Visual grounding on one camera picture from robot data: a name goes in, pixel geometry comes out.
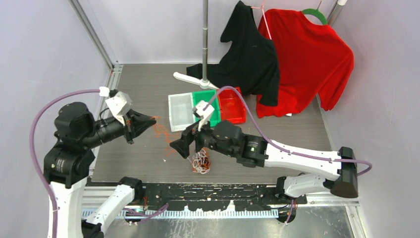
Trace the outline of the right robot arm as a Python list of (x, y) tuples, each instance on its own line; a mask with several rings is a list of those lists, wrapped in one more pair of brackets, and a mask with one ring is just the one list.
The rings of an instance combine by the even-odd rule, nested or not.
[(196, 152), (208, 148), (235, 158), (245, 167), (279, 167), (303, 172), (301, 176), (279, 177), (275, 197), (286, 204), (308, 193), (328, 191), (342, 198), (357, 198), (357, 166), (353, 149), (341, 147), (338, 151), (317, 151), (287, 146), (277, 141), (268, 142), (261, 136), (245, 134), (226, 120), (215, 127), (196, 122), (170, 142), (170, 147), (184, 159), (190, 155), (190, 144)]

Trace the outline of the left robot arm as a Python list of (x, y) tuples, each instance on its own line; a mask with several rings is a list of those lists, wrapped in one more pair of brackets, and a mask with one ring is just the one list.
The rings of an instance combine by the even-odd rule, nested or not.
[(44, 177), (57, 204), (57, 237), (102, 238), (112, 221), (129, 203), (144, 200), (142, 181), (123, 177), (112, 195), (90, 216), (82, 218), (82, 198), (95, 159), (93, 149), (119, 137), (127, 143), (155, 125), (156, 120), (134, 110), (128, 111), (127, 124), (109, 117), (94, 120), (82, 102), (63, 106), (54, 121), (57, 143), (44, 158)]

